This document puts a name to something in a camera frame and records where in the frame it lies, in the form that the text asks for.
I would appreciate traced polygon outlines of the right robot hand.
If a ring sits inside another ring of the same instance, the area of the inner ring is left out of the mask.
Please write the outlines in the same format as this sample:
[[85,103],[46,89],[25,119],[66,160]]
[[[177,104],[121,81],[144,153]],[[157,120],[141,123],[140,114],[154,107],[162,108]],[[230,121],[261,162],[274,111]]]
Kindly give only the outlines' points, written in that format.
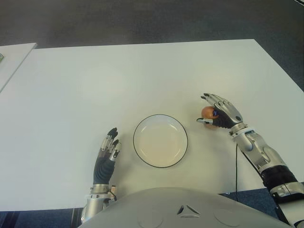
[[216,118],[201,117],[196,120],[197,122],[227,129],[243,122],[240,112],[225,98],[209,93],[204,93],[201,98],[211,104],[214,109],[212,113],[215,114]]

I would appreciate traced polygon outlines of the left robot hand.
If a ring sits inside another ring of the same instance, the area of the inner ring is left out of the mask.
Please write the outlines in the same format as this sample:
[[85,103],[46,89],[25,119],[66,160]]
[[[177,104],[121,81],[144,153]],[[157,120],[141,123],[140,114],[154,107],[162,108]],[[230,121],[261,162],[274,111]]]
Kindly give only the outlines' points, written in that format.
[[116,139],[117,136],[118,131],[115,127],[104,138],[95,162],[93,184],[109,184],[122,146]]

